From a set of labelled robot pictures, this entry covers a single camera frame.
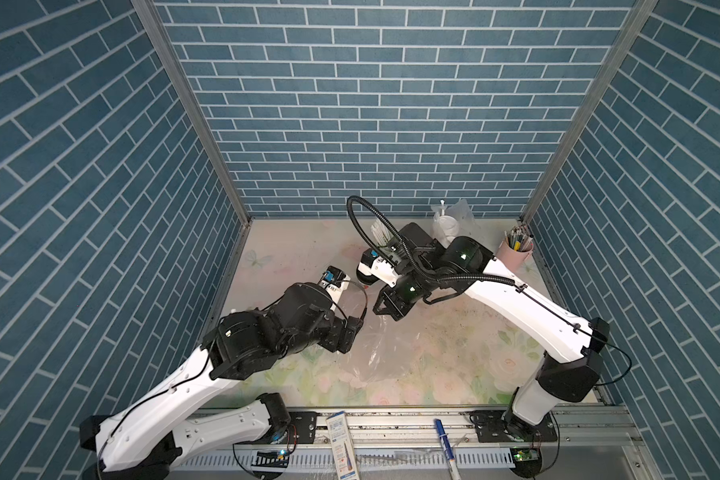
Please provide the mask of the clear plastic carrier bag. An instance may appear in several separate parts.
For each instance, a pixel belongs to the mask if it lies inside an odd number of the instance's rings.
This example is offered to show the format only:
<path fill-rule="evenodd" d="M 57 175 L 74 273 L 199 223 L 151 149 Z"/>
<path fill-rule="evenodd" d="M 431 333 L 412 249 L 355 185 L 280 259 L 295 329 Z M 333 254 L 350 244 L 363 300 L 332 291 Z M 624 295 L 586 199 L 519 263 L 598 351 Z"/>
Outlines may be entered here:
<path fill-rule="evenodd" d="M 466 199 L 452 205 L 441 199 L 439 204 L 431 206 L 431 210 L 434 214 L 433 236 L 443 247 L 448 247 L 459 236 L 478 237 L 479 228 Z"/>

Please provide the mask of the red cup black lid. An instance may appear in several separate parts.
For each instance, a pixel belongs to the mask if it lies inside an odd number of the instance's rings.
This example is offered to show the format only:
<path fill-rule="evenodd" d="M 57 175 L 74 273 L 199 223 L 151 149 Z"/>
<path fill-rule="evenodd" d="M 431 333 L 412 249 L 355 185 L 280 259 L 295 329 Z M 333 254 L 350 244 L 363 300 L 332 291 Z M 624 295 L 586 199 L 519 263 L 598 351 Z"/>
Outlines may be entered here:
<path fill-rule="evenodd" d="M 358 280 L 364 285 L 373 285 L 379 280 L 379 278 L 373 273 L 372 266 L 373 262 L 368 263 L 361 261 L 358 263 L 356 275 Z"/>

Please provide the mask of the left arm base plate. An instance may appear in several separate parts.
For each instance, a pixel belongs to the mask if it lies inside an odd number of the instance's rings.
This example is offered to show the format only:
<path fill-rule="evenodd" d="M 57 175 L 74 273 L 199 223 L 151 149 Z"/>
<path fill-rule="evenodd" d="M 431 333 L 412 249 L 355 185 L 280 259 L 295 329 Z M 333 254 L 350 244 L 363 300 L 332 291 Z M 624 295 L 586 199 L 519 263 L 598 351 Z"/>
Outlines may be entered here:
<path fill-rule="evenodd" d="M 243 445 L 311 445 L 315 442 L 318 413 L 311 410 L 289 412 L 291 422 L 282 432 L 243 442 Z"/>

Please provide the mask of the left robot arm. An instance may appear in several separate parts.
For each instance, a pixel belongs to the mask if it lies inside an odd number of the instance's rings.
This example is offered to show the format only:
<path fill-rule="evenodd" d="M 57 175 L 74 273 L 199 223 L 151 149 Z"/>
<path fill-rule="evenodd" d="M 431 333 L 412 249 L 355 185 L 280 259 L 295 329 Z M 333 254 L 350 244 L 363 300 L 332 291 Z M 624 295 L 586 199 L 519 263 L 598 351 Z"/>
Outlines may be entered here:
<path fill-rule="evenodd" d="M 365 316 L 347 315 L 339 301 L 355 284 L 348 278 L 294 283 L 263 309 L 221 318 L 183 364 L 134 404 L 81 423 L 80 446 L 96 455 L 83 478 L 164 479 L 186 461 L 222 446 L 295 444 L 298 430 L 277 393 L 219 414 L 194 414 L 312 345 L 349 352 Z"/>

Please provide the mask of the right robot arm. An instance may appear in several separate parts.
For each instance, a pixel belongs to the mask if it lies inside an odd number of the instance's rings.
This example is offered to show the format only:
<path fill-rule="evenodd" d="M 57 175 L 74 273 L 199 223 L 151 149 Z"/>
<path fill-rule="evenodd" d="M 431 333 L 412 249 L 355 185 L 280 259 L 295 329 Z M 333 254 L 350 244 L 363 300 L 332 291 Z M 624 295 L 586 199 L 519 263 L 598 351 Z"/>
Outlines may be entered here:
<path fill-rule="evenodd" d="M 350 221 L 368 248 L 360 280 L 383 286 L 373 311 L 399 321 L 418 303 L 434 305 L 467 296 L 503 315 L 544 349 L 534 376 L 512 395 L 502 416 L 505 432 L 529 441 L 560 403 L 578 403 L 602 378 L 602 352 L 614 345 L 610 326 L 586 320 L 541 295 L 477 240 L 458 236 L 448 246 L 415 224 L 397 229 L 370 201 L 346 201 Z"/>

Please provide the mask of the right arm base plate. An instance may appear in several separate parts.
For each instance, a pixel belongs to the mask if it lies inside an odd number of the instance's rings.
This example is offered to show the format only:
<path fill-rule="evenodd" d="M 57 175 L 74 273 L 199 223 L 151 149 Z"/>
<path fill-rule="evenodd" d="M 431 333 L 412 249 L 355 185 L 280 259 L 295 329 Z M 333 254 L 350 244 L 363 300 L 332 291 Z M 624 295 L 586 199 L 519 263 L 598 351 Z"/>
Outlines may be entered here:
<path fill-rule="evenodd" d="M 521 420 L 511 409 L 480 409 L 467 414 L 480 443 L 543 443 L 559 439 L 558 427 L 551 414 L 538 425 Z"/>

